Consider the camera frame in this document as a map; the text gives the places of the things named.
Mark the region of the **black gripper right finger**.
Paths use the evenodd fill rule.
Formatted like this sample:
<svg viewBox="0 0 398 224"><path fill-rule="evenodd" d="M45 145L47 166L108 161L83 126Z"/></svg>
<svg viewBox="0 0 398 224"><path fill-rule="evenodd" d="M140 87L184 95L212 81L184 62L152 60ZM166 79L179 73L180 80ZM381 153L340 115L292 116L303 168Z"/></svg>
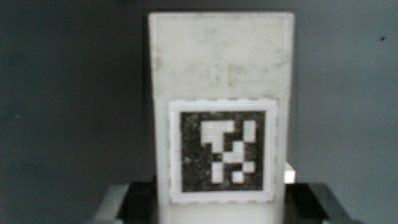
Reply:
<svg viewBox="0 0 398 224"><path fill-rule="evenodd" d="M349 224L349 216L323 183L285 185L282 224Z"/></svg>

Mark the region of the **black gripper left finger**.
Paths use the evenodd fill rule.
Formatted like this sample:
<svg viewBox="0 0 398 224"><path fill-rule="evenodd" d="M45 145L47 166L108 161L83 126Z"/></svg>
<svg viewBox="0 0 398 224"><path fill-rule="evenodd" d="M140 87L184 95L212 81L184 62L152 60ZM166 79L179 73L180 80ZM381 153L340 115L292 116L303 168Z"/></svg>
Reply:
<svg viewBox="0 0 398 224"><path fill-rule="evenodd" d="M156 184L111 185L93 213L93 224L157 224Z"/></svg>

